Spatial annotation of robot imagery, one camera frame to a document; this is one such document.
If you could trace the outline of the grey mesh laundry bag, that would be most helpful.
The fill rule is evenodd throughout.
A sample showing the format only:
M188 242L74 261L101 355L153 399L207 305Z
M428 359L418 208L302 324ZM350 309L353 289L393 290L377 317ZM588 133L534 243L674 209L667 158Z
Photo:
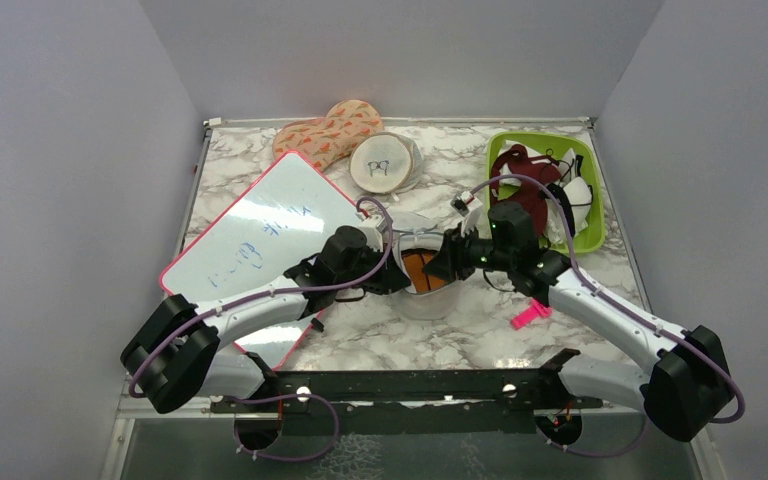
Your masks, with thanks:
M447 282L424 273L423 268L439 252L443 233L437 222L406 211L391 213L394 227L393 256L408 277L409 285L392 294L394 310L413 320L440 320L455 310L463 283Z

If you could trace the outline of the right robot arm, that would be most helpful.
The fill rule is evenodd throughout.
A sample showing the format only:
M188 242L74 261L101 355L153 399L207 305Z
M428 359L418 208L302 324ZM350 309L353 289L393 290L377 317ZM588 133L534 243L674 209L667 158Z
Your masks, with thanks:
M424 267L444 281L475 271L502 272L516 293L576 318L624 352L631 364L582 353L558 357L537 380L539 398L560 407L592 397L643 412L670 438L688 442L737 394L719 336L705 326L692 330L638 308L597 282L572 259L540 246L530 215L502 201L487 212L491 235L479 236L477 199L455 199L462 220L446 230L440 250Z

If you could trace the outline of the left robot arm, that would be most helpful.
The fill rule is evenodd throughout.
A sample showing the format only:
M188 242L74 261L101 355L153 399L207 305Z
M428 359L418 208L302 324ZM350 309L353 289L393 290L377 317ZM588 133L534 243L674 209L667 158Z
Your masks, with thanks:
M410 284L392 251L377 251L362 230L341 226L318 254L237 299L203 306L181 294L164 299L120 355L129 393L160 414L217 396L262 410L274 397L272 368L254 352L225 356L222 349L268 327L308 320L342 290L389 295Z

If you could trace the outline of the black and white bra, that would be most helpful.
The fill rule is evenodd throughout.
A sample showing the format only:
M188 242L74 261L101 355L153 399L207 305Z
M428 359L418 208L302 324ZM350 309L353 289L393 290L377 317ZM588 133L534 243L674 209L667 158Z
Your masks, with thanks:
M558 170L562 177L560 180L549 184L549 187L560 187L561 193L556 193L556 198L562 207L568 206L573 219L573 236L579 234L588 227L587 216L593 205L594 193L592 186L588 184L580 173L583 158L570 148L559 161ZM550 244L565 242L565 230L562 224L561 214L550 201L546 201L547 223L543 236Z

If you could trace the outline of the orange bra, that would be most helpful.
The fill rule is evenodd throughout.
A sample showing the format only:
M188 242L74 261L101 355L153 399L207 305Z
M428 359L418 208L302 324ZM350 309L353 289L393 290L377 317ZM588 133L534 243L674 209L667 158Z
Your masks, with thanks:
M409 293L429 294L449 285L449 282L424 272L425 266L435 255L434 250L419 248L401 253L403 269L411 282L407 288Z

